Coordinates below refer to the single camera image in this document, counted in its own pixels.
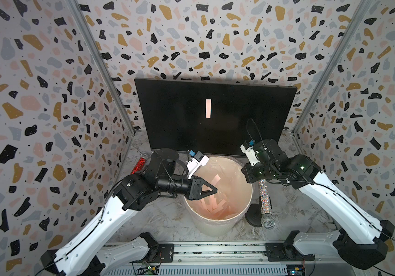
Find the pink sticky note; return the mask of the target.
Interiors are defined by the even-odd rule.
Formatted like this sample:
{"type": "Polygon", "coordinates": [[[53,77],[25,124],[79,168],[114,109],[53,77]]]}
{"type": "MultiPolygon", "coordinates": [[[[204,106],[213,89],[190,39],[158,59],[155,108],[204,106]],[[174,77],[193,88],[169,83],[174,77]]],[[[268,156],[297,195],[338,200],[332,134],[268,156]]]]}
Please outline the pink sticky note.
{"type": "Polygon", "coordinates": [[[211,105],[212,105],[212,100],[206,99],[205,100],[205,118],[211,118],[211,105]]]}
{"type": "Polygon", "coordinates": [[[210,182],[211,185],[216,186],[218,184],[218,182],[220,181],[220,177],[217,174],[216,176],[214,176],[214,178],[212,179],[212,181],[210,182]]]}

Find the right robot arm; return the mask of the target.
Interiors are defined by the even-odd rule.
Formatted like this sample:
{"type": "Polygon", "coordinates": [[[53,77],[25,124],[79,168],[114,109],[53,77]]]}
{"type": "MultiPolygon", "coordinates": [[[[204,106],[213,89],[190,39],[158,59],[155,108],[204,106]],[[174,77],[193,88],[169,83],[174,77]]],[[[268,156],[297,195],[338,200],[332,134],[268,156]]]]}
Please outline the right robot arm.
{"type": "Polygon", "coordinates": [[[328,233],[292,231],[284,242],[287,254],[336,256],[361,270],[385,260],[394,225],[352,202],[313,160],[305,155],[289,158],[273,139],[246,141],[240,149],[248,159],[241,171],[248,183],[258,184],[260,192],[260,213],[252,225],[275,227],[267,185],[280,184],[308,196],[340,226],[328,233]]]}

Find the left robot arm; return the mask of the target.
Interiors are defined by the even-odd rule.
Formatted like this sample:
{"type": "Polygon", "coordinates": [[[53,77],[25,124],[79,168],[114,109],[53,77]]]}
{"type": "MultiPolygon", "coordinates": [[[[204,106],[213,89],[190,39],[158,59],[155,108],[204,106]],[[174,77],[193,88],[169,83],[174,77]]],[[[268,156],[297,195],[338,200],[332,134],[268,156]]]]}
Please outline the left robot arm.
{"type": "Polygon", "coordinates": [[[184,163],[175,150],[154,151],[141,170],[113,186],[103,209],[75,238],[59,250],[48,250],[41,256],[40,274],[104,276],[127,263],[154,259],[159,244],[148,232],[120,246],[105,244],[121,226],[160,197],[183,195],[197,201],[217,193],[215,186],[194,175],[208,163],[208,156],[193,151],[189,155],[189,161],[184,163]]]}

